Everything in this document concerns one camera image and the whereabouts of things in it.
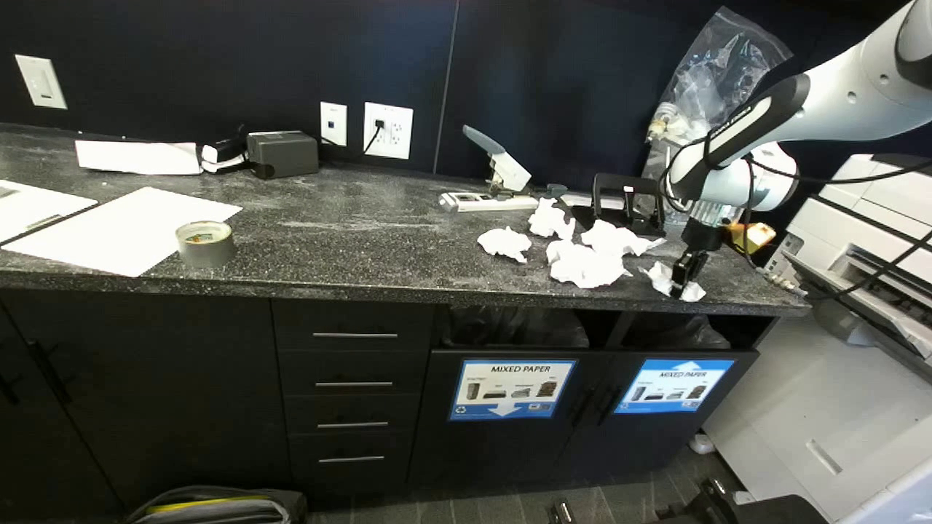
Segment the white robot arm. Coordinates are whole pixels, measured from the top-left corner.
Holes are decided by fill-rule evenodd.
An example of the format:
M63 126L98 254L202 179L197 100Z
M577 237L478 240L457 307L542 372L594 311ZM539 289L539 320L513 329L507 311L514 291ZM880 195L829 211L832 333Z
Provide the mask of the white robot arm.
M680 147L664 171L664 199L680 203L683 254L673 294L699 276L722 228L746 211L773 211L798 179L750 165L779 144L872 144L932 122L932 0L909 0L835 59L785 75L750 96L705 136Z

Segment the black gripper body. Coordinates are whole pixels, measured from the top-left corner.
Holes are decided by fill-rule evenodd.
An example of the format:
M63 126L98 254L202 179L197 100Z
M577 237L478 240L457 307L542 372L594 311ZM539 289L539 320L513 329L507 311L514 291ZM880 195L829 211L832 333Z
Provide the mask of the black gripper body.
M686 222L680 230L680 241L686 254L714 254L722 246L722 228Z

